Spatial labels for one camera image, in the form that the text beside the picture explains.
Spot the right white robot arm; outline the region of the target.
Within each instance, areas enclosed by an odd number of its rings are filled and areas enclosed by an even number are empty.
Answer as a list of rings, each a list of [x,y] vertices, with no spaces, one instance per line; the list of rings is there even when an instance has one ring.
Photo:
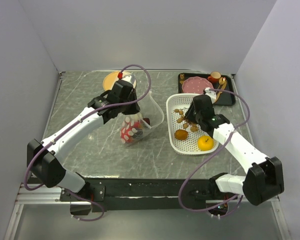
[[[212,177],[208,188],[212,198],[220,199],[226,193],[243,195],[258,206],[284,192],[282,162],[256,149],[224,115],[215,114],[210,96],[193,97],[185,117],[226,148],[246,173],[245,176],[220,173]]]

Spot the clear dotted zip bag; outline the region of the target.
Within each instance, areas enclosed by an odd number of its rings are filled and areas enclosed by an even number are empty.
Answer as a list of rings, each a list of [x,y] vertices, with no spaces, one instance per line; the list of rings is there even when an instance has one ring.
[[[123,143],[124,145],[131,145],[145,138],[150,133],[152,133],[165,119],[163,110],[153,98],[152,90],[149,90],[147,95],[138,102],[138,105],[140,107],[140,113],[142,114],[142,117],[149,118],[150,125],[148,125],[142,119],[141,128],[136,128],[137,133],[134,141],[132,143]],[[123,121],[120,130],[126,126],[131,126],[130,115],[123,116]]]

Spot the brown kiwi fruit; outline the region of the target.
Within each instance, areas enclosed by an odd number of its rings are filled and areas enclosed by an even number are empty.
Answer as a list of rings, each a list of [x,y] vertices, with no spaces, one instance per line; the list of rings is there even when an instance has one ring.
[[[184,141],[188,138],[188,132],[184,129],[178,129],[174,133],[174,138],[176,140]]]

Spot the white radish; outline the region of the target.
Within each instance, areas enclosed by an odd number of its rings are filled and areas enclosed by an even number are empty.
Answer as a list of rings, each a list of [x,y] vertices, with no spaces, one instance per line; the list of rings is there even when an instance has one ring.
[[[130,125],[133,128],[141,128],[142,126],[143,115],[139,112],[136,114],[130,115]]]

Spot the brown longan bunch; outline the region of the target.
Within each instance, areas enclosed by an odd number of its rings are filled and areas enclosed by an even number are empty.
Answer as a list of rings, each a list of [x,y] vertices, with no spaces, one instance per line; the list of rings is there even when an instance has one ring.
[[[184,130],[190,130],[191,132],[197,132],[199,130],[199,127],[196,123],[191,122],[190,120],[186,119],[185,113],[183,109],[174,109],[174,113],[178,114],[178,119],[176,122],[178,124],[182,124],[182,128]]]

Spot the red apple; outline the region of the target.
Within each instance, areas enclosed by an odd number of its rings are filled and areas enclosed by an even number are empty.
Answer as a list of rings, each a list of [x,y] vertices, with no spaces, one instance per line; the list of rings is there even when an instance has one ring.
[[[137,136],[137,129],[133,126],[126,126],[120,130],[120,140],[123,144],[130,144]]]

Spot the yellow apple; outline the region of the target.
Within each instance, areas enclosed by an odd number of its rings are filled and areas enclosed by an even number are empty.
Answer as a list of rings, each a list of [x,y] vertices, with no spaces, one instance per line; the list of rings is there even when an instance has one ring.
[[[210,151],[214,147],[214,140],[208,135],[203,135],[197,140],[197,146],[201,151]]]

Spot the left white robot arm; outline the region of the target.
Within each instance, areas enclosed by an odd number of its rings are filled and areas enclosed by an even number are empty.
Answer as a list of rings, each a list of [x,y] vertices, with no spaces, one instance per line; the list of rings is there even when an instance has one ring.
[[[119,114],[137,114],[139,111],[133,85],[118,80],[111,90],[93,98],[75,119],[57,133],[42,141],[33,139],[27,144],[27,173],[33,173],[48,188],[66,188],[76,200],[85,200],[90,193],[87,182],[78,173],[65,169],[60,160],[86,135],[109,120]]]

